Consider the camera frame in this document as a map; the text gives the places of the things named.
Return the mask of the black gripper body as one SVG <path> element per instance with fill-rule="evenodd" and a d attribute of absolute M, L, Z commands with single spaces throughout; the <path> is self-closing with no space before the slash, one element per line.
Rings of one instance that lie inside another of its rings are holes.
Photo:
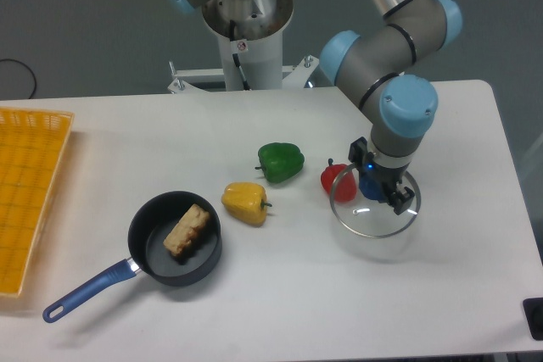
<path fill-rule="evenodd" d="M 386 167 L 375 160 L 367 161 L 367 197 L 368 198 L 394 198 L 395 195 L 403 198 L 411 196 L 411 189 L 398 187 L 402 184 L 408 164 L 401 167 Z"/>

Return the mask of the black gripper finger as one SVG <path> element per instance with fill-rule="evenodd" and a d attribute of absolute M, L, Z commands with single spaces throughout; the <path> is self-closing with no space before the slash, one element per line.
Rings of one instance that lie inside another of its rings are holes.
<path fill-rule="evenodd" d="M 407 211 L 414 199 L 414 191 L 410 187 L 397 187 L 393 197 L 395 214 L 403 214 Z"/>
<path fill-rule="evenodd" d="M 402 193 L 396 184 L 382 183 L 383 195 L 387 204 L 394 209 L 398 209 L 403 204 Z"/>

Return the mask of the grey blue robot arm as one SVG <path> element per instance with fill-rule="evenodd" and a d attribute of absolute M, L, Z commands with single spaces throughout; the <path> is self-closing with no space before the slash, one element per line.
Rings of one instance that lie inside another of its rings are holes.
<path fill-rule="evenodd" d="M 293 0 L 171 0 L 183 13 L 200 9 L 219 43 L 230 90 L 272 89 L 283 84 L 283 29 Z M 406 169 L 434 121 L 437 92 L 406 70 L 455 40 L 462 13 L 453 0 L 373 0 L 384 27 L 363 37 L 343 31 L 324 46 L 319 66 L 371 122 L 368 138 L 350 146 L 359 188 L 371 200 L 405 212 L 414 191 Z"/>

